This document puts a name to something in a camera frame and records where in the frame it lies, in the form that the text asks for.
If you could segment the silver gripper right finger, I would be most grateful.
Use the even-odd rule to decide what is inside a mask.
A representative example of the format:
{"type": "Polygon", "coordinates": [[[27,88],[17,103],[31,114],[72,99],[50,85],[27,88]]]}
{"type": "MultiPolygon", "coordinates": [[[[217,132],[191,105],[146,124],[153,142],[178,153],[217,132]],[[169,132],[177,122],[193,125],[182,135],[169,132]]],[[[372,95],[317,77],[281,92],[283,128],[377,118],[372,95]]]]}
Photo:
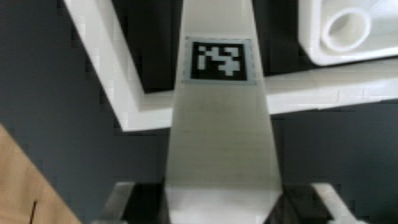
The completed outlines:
{"type": "Polygon", "coordinates": [[[368,224],[352,214],[328,183],[287,185],[274,209],[274,224],[368,224]]]}

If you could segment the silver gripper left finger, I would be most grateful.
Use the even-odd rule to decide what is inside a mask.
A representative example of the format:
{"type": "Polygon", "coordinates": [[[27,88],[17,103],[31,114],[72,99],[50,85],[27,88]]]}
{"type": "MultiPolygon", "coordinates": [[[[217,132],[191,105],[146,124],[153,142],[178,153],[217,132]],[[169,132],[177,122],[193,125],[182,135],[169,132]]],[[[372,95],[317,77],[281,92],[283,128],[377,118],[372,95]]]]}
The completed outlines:
{"type": "Polygon", "coordinates": [[[164,184],[118,182],[91,224],[169,224],[164,184]]]}

